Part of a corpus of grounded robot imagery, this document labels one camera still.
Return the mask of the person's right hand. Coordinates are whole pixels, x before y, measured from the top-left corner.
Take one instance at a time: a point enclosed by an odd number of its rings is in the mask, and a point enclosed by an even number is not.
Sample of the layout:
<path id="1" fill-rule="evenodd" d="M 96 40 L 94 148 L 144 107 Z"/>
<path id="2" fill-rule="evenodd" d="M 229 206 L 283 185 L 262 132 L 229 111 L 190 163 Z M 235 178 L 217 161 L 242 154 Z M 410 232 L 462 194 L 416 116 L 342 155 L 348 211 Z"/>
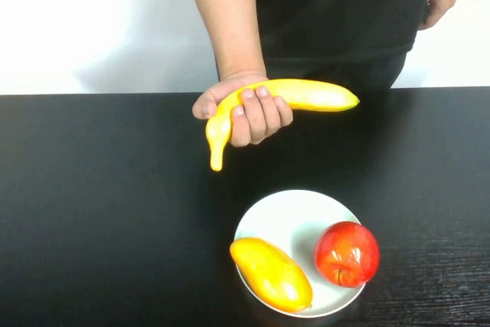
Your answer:
<path id="1" fill-rule="evenodd" d="M 255 70 L 227 74 L 198 97 L 192 113 L 197 119 L 209 119 L 216 113 L 222 99 L 241 90 L 242 104 L 236 106 L 231 114 L 230 144 L 235 147 L 257 145 L 293 121 L 292 110 L 282 97 L 273 96 L 265 87 L 247 88 L 252 83 L 265 80 L 265 73 Z"/>

